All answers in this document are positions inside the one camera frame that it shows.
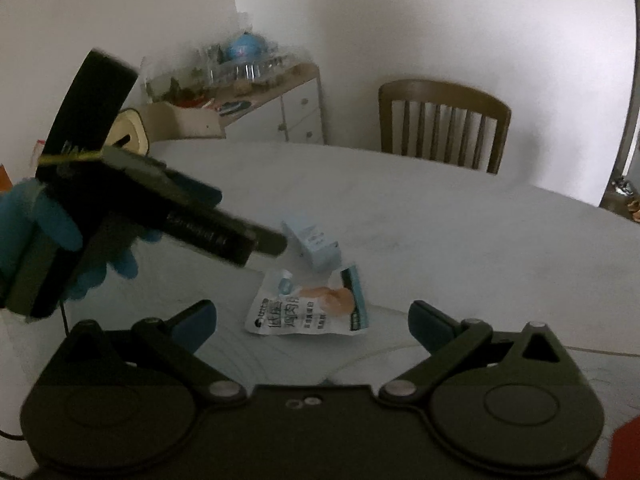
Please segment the blue gloved left hand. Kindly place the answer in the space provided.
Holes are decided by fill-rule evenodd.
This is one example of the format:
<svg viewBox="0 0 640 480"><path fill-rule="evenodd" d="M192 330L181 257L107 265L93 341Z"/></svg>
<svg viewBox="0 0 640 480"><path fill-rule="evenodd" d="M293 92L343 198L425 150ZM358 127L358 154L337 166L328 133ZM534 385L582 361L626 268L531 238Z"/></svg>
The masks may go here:
<svg viewBox="0 0 640 480"><path fill-rule="evenodd" d="M47 318L61 302L99 287L106 271L132 280L132 246L162 234L119 228L106 247L88 240L47 187L31 178L1 194L1 307L24 318Z"/></svg>

